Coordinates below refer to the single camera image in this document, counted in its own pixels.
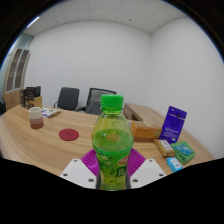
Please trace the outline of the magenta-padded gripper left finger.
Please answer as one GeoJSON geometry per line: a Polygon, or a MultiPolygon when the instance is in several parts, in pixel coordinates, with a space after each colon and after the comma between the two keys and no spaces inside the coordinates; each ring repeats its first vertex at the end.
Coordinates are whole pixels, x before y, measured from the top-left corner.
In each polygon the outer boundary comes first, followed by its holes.
{"type": "Polygon", "coordinates": [[[81,159],[73,158],[60,177],[78,186],[96,189],[99,185],[99,165],[95,150],[90,150],[81,159]]]}

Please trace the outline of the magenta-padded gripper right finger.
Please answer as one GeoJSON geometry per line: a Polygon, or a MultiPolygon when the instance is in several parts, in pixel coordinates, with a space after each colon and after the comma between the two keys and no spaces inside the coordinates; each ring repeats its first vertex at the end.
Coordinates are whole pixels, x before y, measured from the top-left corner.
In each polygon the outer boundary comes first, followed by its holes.
{"type": "Polygon", "coordinates": [[[132,149],[127,163],[126,188],[135,189],[165,177],[165,172],[153,159],[146,159],[132,149]]]}

